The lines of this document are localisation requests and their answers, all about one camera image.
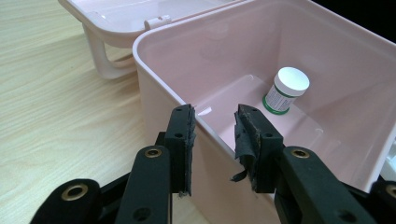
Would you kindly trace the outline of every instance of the box lid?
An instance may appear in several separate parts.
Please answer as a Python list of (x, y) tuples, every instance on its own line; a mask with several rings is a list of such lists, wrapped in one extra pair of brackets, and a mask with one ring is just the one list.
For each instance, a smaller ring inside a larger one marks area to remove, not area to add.
[(150, 29), (150, 25), (155, 28), (240, 1), (242, 0), (59, 0), (74, 17), (102, 40), (116, 47), (122, 47), (120, 41), (124, 37), (128, 38), (128, 46), (131, 47), (131, 38), (137, 38)]

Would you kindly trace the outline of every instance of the plastic storage box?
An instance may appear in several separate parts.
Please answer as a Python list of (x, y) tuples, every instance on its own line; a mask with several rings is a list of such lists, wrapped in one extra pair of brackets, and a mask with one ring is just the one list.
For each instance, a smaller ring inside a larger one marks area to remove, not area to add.
[[(148, 142), (172, 108), (197, 112), (192, 198), (212, 223), (273, 223), (269, 196), (254, 194), (233, 159), (233, 113), (259, 108), (286, 146), (314, 150), (341, 180), (368, 190), (396, 135), (396, 46), (305, 0), (237, 3), (155, 29), (133, 47)], [(262, 97), (281, 67), (311, 85), (286, 115)]]

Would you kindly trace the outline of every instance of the table surface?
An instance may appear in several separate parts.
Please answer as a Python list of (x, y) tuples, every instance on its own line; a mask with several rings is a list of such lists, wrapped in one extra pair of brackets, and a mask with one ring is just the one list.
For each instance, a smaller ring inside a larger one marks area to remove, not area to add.
[[(128, 173), (143, 130), (137, 74), (100, 78), (56, 0), (0, 2), (0, 223), (29, 223), (66, 181)], [(174, 222), (207, 223), (188, 198), (174, 200)]]

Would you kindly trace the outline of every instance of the screw hole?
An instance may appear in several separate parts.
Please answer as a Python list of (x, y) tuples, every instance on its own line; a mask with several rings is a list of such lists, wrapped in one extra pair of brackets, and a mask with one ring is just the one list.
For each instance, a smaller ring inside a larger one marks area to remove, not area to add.
[(306, 159), (306, 158), (309, 157), (309, 153), (306, 152), (306, 151), (304, 151), (304, 150), (301, 150), (301, 149), (294, 149), (294, 150), (291, 152), (291, 154), (292, 154), (293, 156), (295, 156), (295, 157), (302, 158), (302, 159)]
[(149, 158), (156, 158), (161, 156), (161, 154), (163, 154), (163, 152), (157, 148), (151, 148), (145, 152), (145, 156)]
[(64, 201), (68, 201), (68, 202), (75, 201), (77, 199), (80, 199), (87, 192), (88, 192), (88, 186), (86, 186), (85, 184), (76, 184), (76, 185), (68, 187), (62, 193), (62, 199)]
[(335, 215), (345, 222), (353, 223), (358, 220), (352, 213), (347, 210), (337, 210), (335, 211)]
[(387, 186), (387, 193), (392, 196), (393, 198), (396, 198), (396, 186), (395, 185), (388, 185)]
[(134, 211), (134, 220), (138, 222), (145, 221), (149, 216), (151, 216), (149, 208), (139, 208)]

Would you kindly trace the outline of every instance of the brass screw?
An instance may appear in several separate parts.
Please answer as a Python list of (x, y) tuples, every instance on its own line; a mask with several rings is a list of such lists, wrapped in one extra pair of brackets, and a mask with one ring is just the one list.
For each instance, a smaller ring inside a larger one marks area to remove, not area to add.
[(161, 156), (163, 152), (158, 148), (151, 148), (145, 151), (145, 156), (148, 158), (156, 158)]
[(77, 199), (80, 199), (82, 196), (84, 196), (88, 192), (88, 186), (85, 184), (76, 184), (73, 186), (68, 187), (63, 193), (62, 193), (62, 199), (64, 201), (70, 202), (70, 201), (75, 201)]

